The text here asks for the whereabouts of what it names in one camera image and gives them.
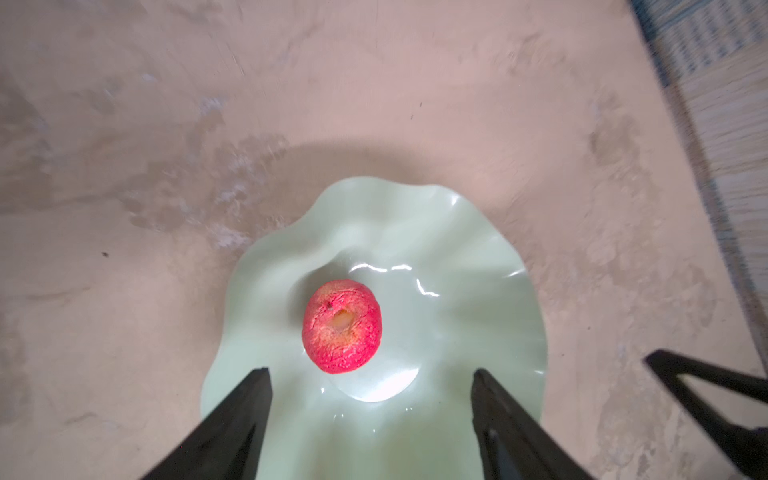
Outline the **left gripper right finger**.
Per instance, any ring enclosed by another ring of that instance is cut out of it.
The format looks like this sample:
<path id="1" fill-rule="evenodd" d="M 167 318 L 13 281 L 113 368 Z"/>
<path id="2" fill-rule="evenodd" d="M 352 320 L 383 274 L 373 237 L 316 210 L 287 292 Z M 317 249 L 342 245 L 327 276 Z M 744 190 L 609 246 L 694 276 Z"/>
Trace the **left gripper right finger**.
<path id="1" fill-rule="evenodd" d="M 487 480 L 592 480 L 485 369 L 473 374 L 473 427 Z"/>

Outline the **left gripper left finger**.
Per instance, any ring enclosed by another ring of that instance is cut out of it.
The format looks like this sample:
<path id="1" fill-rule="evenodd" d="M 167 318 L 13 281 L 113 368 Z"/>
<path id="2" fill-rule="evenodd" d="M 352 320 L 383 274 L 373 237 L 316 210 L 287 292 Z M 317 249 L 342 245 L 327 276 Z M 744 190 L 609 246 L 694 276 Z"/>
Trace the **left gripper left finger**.
<path id="1" fill-rule="evenodd" d="M 272 398 L 269 370 L 252 370 L 143 478 L 254 480 Z"/>

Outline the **red apple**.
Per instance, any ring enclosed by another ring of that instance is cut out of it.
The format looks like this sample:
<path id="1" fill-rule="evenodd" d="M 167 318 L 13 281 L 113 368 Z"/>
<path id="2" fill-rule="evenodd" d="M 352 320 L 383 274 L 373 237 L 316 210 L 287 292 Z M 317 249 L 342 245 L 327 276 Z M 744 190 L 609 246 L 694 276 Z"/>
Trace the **red apple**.
<path id="1" fill-rule="evenodd" d="M 372 359 L 383 336 L 381 308 L 373 292 L 354 280 L 332 280 L 310 297 L 302 342 L 323 372 L 352 372 Z"/>

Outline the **light green wavy fruit bowl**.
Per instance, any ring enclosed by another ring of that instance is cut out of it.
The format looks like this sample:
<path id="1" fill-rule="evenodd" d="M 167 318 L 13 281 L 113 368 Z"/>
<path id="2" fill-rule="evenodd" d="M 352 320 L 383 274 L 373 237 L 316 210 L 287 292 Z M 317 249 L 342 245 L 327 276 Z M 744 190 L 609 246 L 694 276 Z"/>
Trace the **light green wavy fruit bowl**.
<path id="1" fill-rule="evenodd" d="M 264 368 L 259 478 L 479 479 L 475 372 L 539 417 L 547 356 L 527 269 L 475 206 L 349 178 L 236 263 L 201 412 Z"/>

